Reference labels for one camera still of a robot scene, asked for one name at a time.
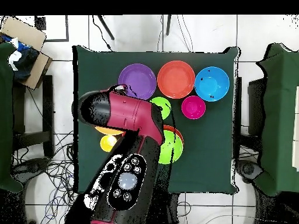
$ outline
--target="button panel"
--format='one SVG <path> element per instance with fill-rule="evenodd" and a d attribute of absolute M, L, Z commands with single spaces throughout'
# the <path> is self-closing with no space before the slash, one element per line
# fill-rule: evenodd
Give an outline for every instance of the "button panel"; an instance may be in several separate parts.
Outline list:
<path fill-rule="evenodd" d="M 146 169 L 146 162 L 141 155 L 133 154 L 123 160 L 107 195 L 112 208 L 125 211 L 136 204 Z"/>

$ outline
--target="green bowl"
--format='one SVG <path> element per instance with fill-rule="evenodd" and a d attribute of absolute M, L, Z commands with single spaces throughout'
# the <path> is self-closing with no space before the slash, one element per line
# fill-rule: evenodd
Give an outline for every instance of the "green bowl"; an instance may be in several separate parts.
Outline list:
<path fill-rule="evenodd" d="M 161 152 L 159 157 L 159 163 L 163 165 L 170 164 L 171 162 L 171 153 L 173 151 L 172 163 L 176 162 L 181 154 L 183 153 L 183 142 L 177 134 L 174 134 L 172 131 L 164 130 L 165 142 L 161 145 Z"/>
<path fill-rule="evenodd" d="M 158 107 L 162 107 L 162 118 L 166 119 L 169 115 L 169 113 L 171 113 L 171 103 L 163 97 L 156 97 L 150 100 L 151 103 L 156 104 Z"/>

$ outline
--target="yellow bowl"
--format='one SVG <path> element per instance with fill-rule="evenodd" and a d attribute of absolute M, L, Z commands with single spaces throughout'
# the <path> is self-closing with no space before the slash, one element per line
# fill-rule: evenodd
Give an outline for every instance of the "yellow bowl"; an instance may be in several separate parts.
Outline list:
<path fill-rule="evenodd" d="M 100 147 L 105 152 L 110 152 L 112 150 L 113 146 L 116 144 L 116 142 L 117 142 L 117 139 L 115 136 L 106 135 L 101 138 Z"/>
<path fill-rule="evenodd" d="M 95 128 L 97 131 L 99 131 L 105 135 L 112 135 L 112 136 L 119 135 L 124 132 L 124 131 L 119 131 L 117 129 L 104 128 L 104 127 L 100 127 L 100 126 L 97 126 Z"/>

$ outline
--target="cardboard box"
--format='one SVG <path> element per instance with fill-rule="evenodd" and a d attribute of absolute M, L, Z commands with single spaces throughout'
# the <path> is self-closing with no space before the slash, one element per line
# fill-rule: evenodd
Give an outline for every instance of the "cardboard box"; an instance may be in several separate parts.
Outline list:
<path fill-rule="evenodd" d="M 46 34 L 42 31 L 11 16 L 3 20 L 0 34 L 5 34 L 11 38 L 18 38 L 20 42 L 32 46 L 38 52 L 40 52 L 46 39 Z M 41 84 L 41 76 L 47 72 L 51 61 L 52 58 L 40 52 L 31 70 L 31 75 L 22 84 L 31 89 L 38 88 Z"/>

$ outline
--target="pink bowl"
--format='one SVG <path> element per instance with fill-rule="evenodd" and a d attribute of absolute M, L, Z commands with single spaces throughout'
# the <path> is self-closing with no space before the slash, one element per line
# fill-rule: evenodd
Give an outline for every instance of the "pink bowl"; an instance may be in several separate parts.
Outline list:
<path fill-rule="evenodd" d="M 183 114 L 191 119 L 196 120 L 200 118 L 206 111 L 206 104 L 198 96 L 189 96 L 184 99 L 182 103 Z"/>

